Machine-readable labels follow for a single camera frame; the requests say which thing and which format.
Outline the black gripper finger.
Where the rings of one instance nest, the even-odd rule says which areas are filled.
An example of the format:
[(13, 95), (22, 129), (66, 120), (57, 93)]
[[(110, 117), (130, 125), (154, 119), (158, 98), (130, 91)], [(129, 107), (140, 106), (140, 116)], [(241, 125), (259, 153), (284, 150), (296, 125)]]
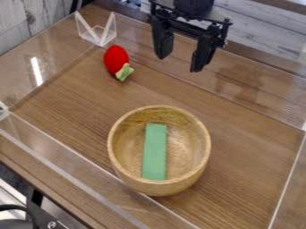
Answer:
[(152, 44), (158, 59), (164, 59), (173, 50), (173, 31), (166, 20), (152, 17)]
[(191, 72), (200, 72), (209, 63), (216, 49), (216, 40), (209, 34), (201, 34), (197, 38), (196, 50), (191, 57)]

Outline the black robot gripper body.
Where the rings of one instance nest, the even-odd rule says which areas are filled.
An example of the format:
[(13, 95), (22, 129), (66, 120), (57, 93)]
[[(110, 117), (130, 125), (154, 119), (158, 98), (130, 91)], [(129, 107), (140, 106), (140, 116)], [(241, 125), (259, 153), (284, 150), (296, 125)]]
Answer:
[(148, 0), (150, 16), (188, 36), (225, 36), (232, 22), (212, 9), (213, 0)]

